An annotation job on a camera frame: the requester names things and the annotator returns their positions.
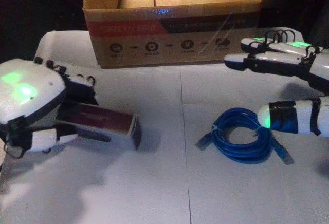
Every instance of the brown cardboard box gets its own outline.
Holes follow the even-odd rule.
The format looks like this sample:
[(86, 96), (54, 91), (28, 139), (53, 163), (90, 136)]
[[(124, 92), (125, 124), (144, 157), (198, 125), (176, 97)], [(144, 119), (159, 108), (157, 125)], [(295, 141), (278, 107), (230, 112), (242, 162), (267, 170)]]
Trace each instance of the brown cardboard box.
[(218, 62), (253, 36), (262, 0), (84, 0), (102, 68)]

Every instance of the blue cable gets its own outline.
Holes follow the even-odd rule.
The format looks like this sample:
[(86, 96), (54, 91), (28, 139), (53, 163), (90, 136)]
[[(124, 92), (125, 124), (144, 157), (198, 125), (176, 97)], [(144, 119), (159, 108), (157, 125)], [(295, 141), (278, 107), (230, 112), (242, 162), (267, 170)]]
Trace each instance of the blue cable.
[[(232, 127), (246, 127), (255, 130), (257, 140), (248, 144), (234, 144), (225, 140), (224, 132)], [(244, 164), (258, 164), (266, 161), (274, 149), (285, 164), (292, 164), (294, 160), (289, 152), (278, 143), (271, 131), (262, 127), (257, 115), (245, 108), (232, 108), (214, 122), (212, 131), (206, 134), (196, 146), (204, 150), (211, 142), (228, 158)]]

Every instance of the robotic hand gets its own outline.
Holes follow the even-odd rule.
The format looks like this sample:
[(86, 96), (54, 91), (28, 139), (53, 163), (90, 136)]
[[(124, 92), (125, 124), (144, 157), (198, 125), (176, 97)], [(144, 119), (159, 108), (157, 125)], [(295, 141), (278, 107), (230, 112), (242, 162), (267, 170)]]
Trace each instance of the robotic hand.
[[(293, 42), (283, 42), (287, 33)], [(246, 53), (228, 54), (225, 65), (244, 71), (297, 76), (311, 88), (329, 93), (329, 53), (326, 49), (304, 42), (295, 42), (291, 30), (269, 31), (264, 38), (241, 41)], [(258, 112), (259, 123), (266, 128), (286, 133), (314, 133), (329, 137), (329, 97), (301, 101), (279, 101), (263, 106)]]
[(95, 79), (69, 76), (66, 68), (42, 59), (14, 59), (0, 64), (0, 173), (5, 155), (22, 158), (26, 151), (50, 151), (77, 138), (72, 125), (45, 128), (30, 125), (66, 100), (97, 105)]

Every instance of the white table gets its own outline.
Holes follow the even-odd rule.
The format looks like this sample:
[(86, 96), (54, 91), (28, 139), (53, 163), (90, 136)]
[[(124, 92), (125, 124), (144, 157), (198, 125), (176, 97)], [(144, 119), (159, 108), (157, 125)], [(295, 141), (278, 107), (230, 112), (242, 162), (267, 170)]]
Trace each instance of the white table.
[(275, 153), (243, 165), (195, 146), (229, 108), (319, 95), (307, 83), (222, 64), (104, 70), (85, 31), (50, 32), (36, 54), (94, 76), (101, 106), (138, 114), (142, 144), (80, 138), (7, 159), (0, 223), (329, 223), (328, 139), (275, 133), (290, 166)]

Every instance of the round icon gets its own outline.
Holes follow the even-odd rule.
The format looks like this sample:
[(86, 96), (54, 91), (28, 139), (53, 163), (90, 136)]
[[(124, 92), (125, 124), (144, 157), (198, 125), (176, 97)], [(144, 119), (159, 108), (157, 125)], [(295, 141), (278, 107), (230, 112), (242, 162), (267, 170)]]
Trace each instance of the round icon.
[(146, 44), (145, 46), (147, 51), (153, 52), (156, 51), (159, 48), (159, 45), (157, 43), (154, 42), (149, 42)]
[(194, 42), (192, 40), (190, 40), (190, 39), (187, 39), (187, 40), (182, 41), (182, 43), (180, 44), (180, 46), (183, 49), (190, 49), (190, 48), (193, 48)]
[(123, 51), (123, 46), (119, 43), (112, 43), (109, 47), (109, 49), (113, 52), (113, 53), (120, 53)]

